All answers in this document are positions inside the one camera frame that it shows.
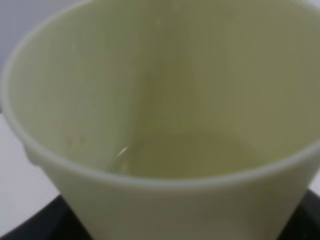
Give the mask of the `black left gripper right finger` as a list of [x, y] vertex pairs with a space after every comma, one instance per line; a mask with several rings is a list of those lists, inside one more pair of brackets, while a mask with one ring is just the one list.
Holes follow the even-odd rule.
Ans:
[[308, 190], [278, 240], [320, 240], [320, 197]]

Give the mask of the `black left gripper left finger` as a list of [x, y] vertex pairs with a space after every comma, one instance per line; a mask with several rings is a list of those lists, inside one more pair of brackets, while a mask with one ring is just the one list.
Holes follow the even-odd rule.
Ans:
[[91, 240], [77, 216], [58, 196], [36, 215], [0, 237], [2, 240]]

